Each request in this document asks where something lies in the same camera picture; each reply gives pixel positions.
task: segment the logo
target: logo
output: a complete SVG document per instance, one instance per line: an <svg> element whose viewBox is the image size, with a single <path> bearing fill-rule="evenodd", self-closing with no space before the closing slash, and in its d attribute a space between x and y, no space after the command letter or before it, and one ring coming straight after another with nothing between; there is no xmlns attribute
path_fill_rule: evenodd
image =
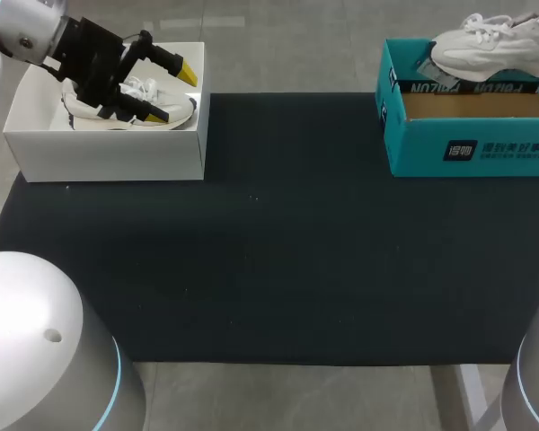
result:
<svg viewBox="0 0 539 431"><path fill-rule="evenodd" d="M389 84L392 86L392 92L395 89L395 85L397 84L397 75L395 74L395 71L393 68L389 69Z"/></svg>
<svg viewBox="0 0 539 431"><path fill-rule="evenodd" d="M387 107L385 106L385 101L381 104L381 112L379 113L379 124L381 124L381 129L385 133L385 124L387 123Z"/></svg>
<svg viewBox="0 0 539 431"><path fill-rule="evenodd" d="M477 141L449 141L444 162L469 162L475 154Z"/></svg>

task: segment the table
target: table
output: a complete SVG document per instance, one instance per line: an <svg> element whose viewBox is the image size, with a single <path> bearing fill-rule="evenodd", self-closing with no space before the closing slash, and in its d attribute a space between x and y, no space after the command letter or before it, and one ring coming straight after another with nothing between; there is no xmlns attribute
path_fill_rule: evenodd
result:
<svg viewBox="0 0 539 431"><path fill-rule="evenodd" d="M135 361L504 363L539 306L539 179L395 179L373 94L214 94L203 182L28 184L50 260Z"/></svg>

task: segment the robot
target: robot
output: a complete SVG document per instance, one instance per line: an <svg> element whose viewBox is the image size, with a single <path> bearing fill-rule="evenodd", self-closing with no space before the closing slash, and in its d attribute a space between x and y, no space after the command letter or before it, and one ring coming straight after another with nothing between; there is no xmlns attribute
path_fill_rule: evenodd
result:
<svg viewBox="0 0 539 431"><path fill-rule="evenodd" d="M119 106L143 121L167 123L168 114L121 93L119 84L138 60L148 58L183 82L198 84L183 57L155 46L149 32L141 31L125 46L121 37L94 22L66 16L66 0L0 0L0 53L42 67L60 82L71 79L77 99L87 105ZM47 57L59 68L45 65Z"/></svg>

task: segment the floor tile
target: floor tile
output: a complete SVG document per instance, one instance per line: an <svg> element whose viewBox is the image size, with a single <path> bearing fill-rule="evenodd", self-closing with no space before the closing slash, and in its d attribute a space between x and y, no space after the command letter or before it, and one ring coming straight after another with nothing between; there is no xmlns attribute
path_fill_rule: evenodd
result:
<svg viewBox="0 0 539 431"><path fill-rule="evenodd" d="M469 431L464 402L453 365L431 366L433 391L443 431Z"/></svg>
<svg viewBox="0 0 539 431"><path fill-rule="evenodd" d="M422 397L414 367L159 364L149 431L438 429Z"/></svg>
<svg viewBox="0 0 539 431"><path fill-rule="evenodd" d="M479 365L478 368L485 390L485 400L491 404L503 389L509 365Z"/></svg>
<svg viewBox="0 0 539 431"><path fill-rule="evenodd" d="M138 362L134 364L137 372L140 374L144 389L146 390L146 422L144 431L150 427L150 417L152 413L152 401L154 400L155 374L157 372L156 362Z"/></svg>

